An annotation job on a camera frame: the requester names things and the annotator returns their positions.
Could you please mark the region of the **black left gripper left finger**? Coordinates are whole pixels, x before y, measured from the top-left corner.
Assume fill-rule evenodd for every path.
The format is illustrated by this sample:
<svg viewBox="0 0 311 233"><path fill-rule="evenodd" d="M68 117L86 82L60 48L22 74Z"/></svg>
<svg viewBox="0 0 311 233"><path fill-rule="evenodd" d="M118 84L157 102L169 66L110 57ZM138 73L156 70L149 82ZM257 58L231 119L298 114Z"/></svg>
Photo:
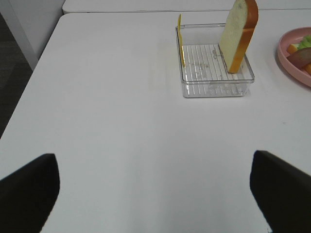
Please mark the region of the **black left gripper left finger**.
<svg viewBox="0 0 311 233"><path fill-rule="evenodd" d="M39 233L60 191L56 156L43 154L0 181L0 231Z"/></svg>

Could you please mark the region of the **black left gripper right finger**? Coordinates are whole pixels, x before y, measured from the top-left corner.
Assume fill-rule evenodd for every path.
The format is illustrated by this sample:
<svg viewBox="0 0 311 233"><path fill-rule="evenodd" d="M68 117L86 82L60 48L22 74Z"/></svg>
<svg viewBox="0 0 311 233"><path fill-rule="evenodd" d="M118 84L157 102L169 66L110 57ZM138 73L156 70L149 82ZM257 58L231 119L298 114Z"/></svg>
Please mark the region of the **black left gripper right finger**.
<svg viewBox="0 0 311 233"><path fill-rule="evenodd" d="M264 150L253 155L250 189L274 233L311 231L311 177Z"/></svg>

